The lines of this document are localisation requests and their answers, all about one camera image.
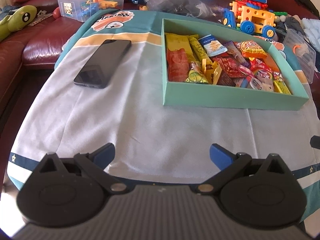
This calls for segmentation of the pink white candy packet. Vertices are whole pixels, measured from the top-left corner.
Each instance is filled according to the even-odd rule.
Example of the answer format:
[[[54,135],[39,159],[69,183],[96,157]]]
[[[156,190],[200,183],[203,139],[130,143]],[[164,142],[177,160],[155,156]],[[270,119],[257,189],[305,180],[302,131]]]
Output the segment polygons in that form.
[[[247,88],[249,82],[254,77],[253,72],[242,64],[237,68],[237,70],[243,75],[243,77],[237,77],[234,79],[236,87]]]

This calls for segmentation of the yellow cheese stick packet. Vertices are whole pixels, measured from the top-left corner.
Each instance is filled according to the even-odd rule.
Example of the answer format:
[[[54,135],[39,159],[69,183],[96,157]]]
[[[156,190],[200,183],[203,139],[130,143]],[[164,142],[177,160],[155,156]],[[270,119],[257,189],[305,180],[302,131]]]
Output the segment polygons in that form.
[[[200,42],[197,40],[195,36],[189,36],[188,37],[189,43],[191,45],[191,48],[195,52],[196,56],[200,61],[205,60],[206,64],[212,64],[211,59],[207,55],[206,51],[204,48],[201,46]]]

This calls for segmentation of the rainbow red candy bag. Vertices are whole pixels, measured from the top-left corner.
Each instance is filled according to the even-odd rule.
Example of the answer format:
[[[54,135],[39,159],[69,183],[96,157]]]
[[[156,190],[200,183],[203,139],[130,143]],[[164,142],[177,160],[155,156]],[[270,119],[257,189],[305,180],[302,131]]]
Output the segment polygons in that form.
[[[273,80],[273,72],[270,67],[257,58],[249,58],[251,66],[250,70],[256,77],[267,78]]]

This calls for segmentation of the orange wafer snack packet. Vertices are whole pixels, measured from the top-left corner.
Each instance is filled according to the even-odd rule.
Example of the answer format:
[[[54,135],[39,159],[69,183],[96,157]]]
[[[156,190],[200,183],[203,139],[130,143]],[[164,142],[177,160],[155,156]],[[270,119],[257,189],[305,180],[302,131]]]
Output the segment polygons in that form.
[[[273,57],[267,53],[267,57],[263,59],[263,62],[272,70],[272,72],[280,73],[280,69],[276,62],[274,61]]]

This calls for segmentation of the orange translucent candy packet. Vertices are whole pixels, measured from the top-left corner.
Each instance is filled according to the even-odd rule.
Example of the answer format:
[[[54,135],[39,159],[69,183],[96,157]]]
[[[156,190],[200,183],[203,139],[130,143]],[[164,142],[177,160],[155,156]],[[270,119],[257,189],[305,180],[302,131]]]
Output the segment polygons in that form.
[[[222,68],[219,62],[212,62],[210,59],[202,59],[202,72],[204,73],[207,81],[211,85],[217,85]]]

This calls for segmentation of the small yellow candy packet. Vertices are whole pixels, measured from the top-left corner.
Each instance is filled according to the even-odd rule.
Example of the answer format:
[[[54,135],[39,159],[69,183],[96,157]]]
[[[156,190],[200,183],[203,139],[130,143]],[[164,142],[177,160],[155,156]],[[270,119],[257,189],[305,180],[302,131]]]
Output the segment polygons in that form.
[[[273,80],[273,88],[276,93],[291,95],[291,92],[284,81]]]

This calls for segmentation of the dark red candy bag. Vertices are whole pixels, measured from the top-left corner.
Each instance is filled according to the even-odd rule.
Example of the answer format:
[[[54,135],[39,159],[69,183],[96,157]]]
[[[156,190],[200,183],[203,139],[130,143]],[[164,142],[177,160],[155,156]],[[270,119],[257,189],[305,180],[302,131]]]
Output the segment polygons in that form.
[[[243,75],[238,72],[237,68],[240,66],[240,64],[233,59],[230,56],[216,56],[210,58],[212,61],[219,62],[221,68],[223,71],[230,77],[230,78],[237,78],[237,77],[243,77]]]

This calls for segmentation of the blue white cracker packet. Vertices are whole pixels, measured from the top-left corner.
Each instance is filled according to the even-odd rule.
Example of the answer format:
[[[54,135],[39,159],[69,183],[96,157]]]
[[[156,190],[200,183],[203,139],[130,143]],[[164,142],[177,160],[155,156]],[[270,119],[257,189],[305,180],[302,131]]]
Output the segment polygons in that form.
[[[200,45],[203,46],[209,57],[215,57],[227,52],[227,48],[222,45],[212,34],[199,38],[198,41]]]

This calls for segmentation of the yellow snack packet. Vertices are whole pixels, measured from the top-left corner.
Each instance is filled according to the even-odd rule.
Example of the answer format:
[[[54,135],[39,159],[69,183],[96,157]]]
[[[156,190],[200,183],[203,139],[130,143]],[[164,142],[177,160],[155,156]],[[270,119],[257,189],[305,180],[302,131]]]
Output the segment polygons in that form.
[[[193,50],[189,43],[188,35],[177,35],[172,33],[165,33],[165,41],[166,41],[166,46],[170,51],[184,49],[188,58],[188,62],[191,63],[191,61],[193,62],[196,61],[196,58],[193,54]]]

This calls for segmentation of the clear packet nougat bar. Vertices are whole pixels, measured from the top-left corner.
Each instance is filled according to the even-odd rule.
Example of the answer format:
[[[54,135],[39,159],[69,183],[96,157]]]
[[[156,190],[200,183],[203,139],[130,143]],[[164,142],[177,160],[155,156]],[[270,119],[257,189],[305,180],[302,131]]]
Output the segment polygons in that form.
[[[261,82],[262,90],[267,91],[267,92],[274,91],[273,81],[271,79],[259,77],[259,80]]]

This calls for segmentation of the orange red chips bag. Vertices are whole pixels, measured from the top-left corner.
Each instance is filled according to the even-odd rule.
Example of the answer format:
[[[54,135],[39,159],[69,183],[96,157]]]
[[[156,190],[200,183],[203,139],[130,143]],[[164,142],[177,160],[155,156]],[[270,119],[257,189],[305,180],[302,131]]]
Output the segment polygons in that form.
[[[245,58],[267,58],[267,52],[253,40],[235,42],[235,46],[240,50],[240,53]]]

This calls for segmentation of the red foil snack packet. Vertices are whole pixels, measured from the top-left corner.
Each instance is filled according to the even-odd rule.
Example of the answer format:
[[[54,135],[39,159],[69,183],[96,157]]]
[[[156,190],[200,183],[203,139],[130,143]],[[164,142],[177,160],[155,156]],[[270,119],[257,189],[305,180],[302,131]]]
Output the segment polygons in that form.
[[[189,62],[185,49],[167,49],[168,80],[170,82],[184,82],[189,73]]]

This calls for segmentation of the round jelly cup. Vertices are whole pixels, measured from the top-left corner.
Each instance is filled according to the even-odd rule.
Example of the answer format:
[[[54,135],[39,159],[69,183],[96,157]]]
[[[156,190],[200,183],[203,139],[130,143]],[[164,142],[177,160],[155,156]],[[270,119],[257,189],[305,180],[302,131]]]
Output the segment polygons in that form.
[[[255,90],[264,90],[263,84],[256,77],[248,76],[247,80],[248,80],[247,88],[255,89]]]

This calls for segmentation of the dark red gold packet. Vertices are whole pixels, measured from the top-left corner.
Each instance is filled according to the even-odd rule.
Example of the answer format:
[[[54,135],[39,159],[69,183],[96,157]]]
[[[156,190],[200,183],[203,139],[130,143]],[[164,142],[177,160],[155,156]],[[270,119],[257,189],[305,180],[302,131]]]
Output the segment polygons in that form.
[[[228,87],[235,87],[235,82],[224,72],[222,71],[220,74],[217,74],[215,78],[216,85],[220,86],[228,86]]]

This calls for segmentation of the clear plastic lid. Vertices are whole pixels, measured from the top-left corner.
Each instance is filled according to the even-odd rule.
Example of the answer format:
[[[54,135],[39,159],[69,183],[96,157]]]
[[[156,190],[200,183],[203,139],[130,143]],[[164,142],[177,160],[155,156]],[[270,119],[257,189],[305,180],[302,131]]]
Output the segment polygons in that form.
[[[295,55],[308,83],[312,84],[316,70],[315,50],[304,40],[303,36],[299,35],[293,29],[287,30],[283,44]]]

